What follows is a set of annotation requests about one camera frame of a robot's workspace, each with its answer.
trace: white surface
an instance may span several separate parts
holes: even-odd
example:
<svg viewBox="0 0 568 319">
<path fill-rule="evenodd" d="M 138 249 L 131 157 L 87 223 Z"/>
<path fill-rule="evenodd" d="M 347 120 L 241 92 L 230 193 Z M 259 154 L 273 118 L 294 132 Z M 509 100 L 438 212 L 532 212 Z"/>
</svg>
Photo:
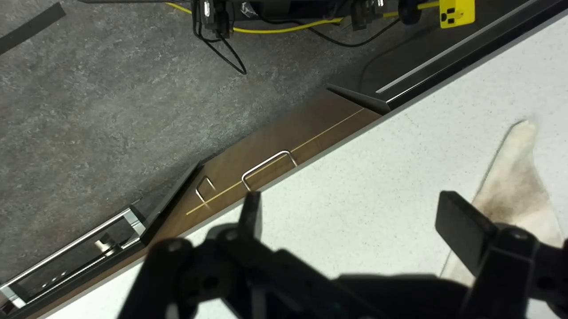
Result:
<svg viewBox="0 0 568 319">
<path fill-rule="evenodd" d="M 539 125 L 536 166 L 566 232 L 566 33 L 562 17 L 264 191 L 264 240 L 328 276 L 438 272 L 447 253 L 433 230 L 438 191 L 472 198 L 505 131 L 521 118 Z M 51 317 L 113 317 L 134 271 Z M 216 308 L 200 317 L 225 317 Z"/>
</svg>

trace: gray floor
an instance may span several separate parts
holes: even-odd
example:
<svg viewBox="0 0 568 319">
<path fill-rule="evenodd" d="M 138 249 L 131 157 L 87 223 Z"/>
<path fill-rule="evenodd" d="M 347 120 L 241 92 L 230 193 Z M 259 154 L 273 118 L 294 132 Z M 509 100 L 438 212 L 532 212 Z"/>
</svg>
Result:
<svg viewBox="0 0 568 319">
<path fill-rule="evenodd" d="M 51 3 L 1 0 L 0 35 Z M 362 49 L 239 35 L 241 76 L 166 5 L 62 5 L 62 21 L 0 56 L 0 281 L 408 33 Z"/>
</svg>

